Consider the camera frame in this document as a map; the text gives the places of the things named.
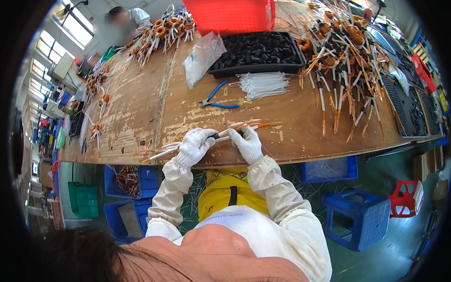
yellow apron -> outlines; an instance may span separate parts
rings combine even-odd
[[[209,169],[207,187],[198,201],[199,222],[227,206],[244,205],[269,215],[266,200],[251,190],[248,169]]]

white work uniform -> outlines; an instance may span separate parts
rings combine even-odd
[[[140,8],[129,10],[129,19],[137,25],[135,36],[152,26],[149,14]]]
[[[163,167],[163,172],[166,178],[148,210],[146,237],[162,236],[180,245],[183,237],[175,226],[183,220],[180,207],[193,174],[175,158]],[[244,237],[257,257],[289,259],[310,282],[330,281],[332,266],[321,223],[309,201],[282,177],[279,165],[265,156],[249,166],[248,183],[266,200],[271,218],[247,206],[228,206],[195,228],[210,223],[223,225]]]

blue pliers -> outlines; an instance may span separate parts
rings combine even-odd
[[[218,91],[218,89],[221,88],[221,86],[226,84],[227,82],[229,82],[229,80],[224,80],[223,82],[221,82],[218,86],[216,86],[215,90],[213,90],[213,92],[210,94],[210,96],[208,96],[208,99],[203,100],[203,101],[201,101],[199,103],[202,104],[202,106],[210,105],[210,106],[215,106],[215,107],[224,108],[224,109],[235,109],[235,108],[238,108],[239,107],[238,104],[221,105],[221,104],[210,103],[210,100],[213,97],[213,95],[215,95],[216,91]]]

white work glove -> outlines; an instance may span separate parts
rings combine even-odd
[[[180,153],[175,157],[176,161],[186,167],[197,164],[207,150],[216,143],[216,140],[210,136],[217,133],[217,130],[199,127],[188,131],[180,143]]]
[[[244,133],[244,138],[232,128],[227,130],[227,134],[232,139],[232,146],[238,147],[245,161],[251,166],[263,158],[262,143],[257,133],[249,126],[244,127],[241,131]]]

red plastic stool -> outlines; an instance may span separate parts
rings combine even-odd
[[[388,196],[391,202],[390,217],[412,217],[420,212],[423,203],[423,184],[421,181],[396,179],[396,189],[393,195]],[[413,186],[409,192],[408,184]]]

